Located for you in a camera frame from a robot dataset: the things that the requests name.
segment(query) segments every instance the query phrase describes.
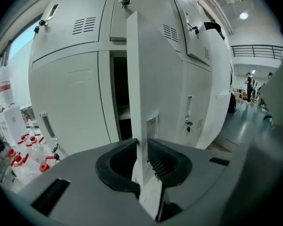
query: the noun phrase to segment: ceiling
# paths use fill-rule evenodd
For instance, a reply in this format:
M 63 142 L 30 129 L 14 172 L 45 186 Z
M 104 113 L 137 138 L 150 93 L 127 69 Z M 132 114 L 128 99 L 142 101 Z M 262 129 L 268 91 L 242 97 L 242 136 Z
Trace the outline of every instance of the ceiling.
M 247 72 L 256 70 L 252 76 L 256 79 L 267 80 L 268 73 L 275 73 L 277 68 L 262 65 L 234 65 L 237 76 L 246 76 Z
M 235 30 L 240 26 L 278 26 L 278 21 L 269 9 L 264 0 L 244 0 L 227 4 L 225 0 L 217 0 Z M 245 20 L 240 19 L 240 14 L 247 12 L 249 17 Z

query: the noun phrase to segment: metal cabinet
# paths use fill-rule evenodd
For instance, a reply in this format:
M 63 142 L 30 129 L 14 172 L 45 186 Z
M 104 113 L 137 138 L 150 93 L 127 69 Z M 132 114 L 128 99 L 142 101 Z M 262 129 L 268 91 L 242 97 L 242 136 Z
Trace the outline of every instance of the metal cabinet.
M 30 68 L 29 89 L 40 129 L 62 157 L 110 143 L 98 76 L 98 53 Z
M 200 12 L 182 0 L 175 2 L 183 24 L 187 54 L 211 66 L 208 35 Z
M 126 19 L 138 11 L 162 32 L 175 50 L 182 52 L 181 40 L 184 38 L 182 28 L 178 26 L 178 11 L 171 5 L 174 0 L 130 0 L 128 8 L 122 8 L 120 1 L 115 0 L 114 4 L 111 40 L 126 41 Z
M 35 35 L 32 58 L 37 59 L 76 44 L 99 41 L 106 0 L 52 0 L 43 13 L 46 27 Z
M 212 74 L 197 65 L 183 61 L 182 107 L 175 142 L 195 147 L 207 116 Z

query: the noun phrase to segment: window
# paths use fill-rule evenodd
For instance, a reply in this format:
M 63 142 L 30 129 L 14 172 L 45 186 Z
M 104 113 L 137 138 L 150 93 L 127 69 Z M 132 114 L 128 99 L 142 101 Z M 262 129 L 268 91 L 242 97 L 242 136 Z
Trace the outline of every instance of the window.
M 9 57 L 10 60 L 26 43 L 34 37 L 34 28 L 38 25 L 38 22 L 29 26 L 23 33 L 21 33 L 11 44 Z

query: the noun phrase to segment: floor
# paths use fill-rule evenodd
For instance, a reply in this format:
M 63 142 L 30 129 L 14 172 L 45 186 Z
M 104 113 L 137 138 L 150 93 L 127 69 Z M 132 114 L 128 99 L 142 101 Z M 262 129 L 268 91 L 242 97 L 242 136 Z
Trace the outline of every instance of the floor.
M 263 120 L 267 112 L 256 104 L 243 101 L 237 103 L 236 109 L 234 114 L 226 115 L 219 135 L 238 146 L 250 143 L 260 131 L 273 127 L 272 122 Z

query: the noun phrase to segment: white container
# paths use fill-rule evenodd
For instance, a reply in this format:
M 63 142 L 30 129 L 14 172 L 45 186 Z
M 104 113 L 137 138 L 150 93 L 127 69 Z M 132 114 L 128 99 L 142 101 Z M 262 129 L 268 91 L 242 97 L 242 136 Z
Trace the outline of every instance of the white container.
M 13 106 L 1 112 L 0 125 L 6 141 L 11 146 L 20 142 L 22 135 L 27 134 L 19 106 Z
M 14 104 L 14 93 L 10 82 L 10 69 L 4 66 L 0 68 L 0 106 L 7 109 Z
M 35 137 L 31 137 L 30 140 L 31 143 L 26 145 L 27 152 L 30 154 L 32 159 L 39 164 L 42 164 L 45 162 L 45 154 L 41 150 L 40 145 Z

